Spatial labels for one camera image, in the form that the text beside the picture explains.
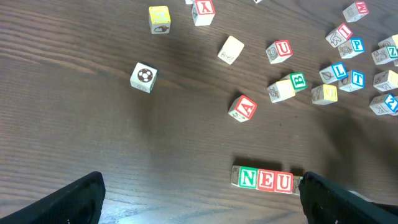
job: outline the wooden table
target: wooden table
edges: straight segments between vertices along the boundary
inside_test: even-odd
[[[233,164],[314,171],[382,203],[398,204],[397,118],[377,117],[378,41],[397,34],[395,0],[368,0],[348,24],[366,53],[343,60],[366,89],[318,106],[310,90],[272,104],[266,87],[340,62],[325,40],[349,0],[215,0],[211,26],[195,27],[183,0],[0,2],[0,217],[91,171],[106,184],[101,223],[304,223],[298,197],[239,189]],[[148,7],[167,5],[172,28],[151,35]],[[229,35],[245,44],[228,65]],[[294,56],[270,65],[265,49],[288,39]],[[159,70],[154,91],[130,86],[137,62]],[[227,114],[245,94],[252,120]]]

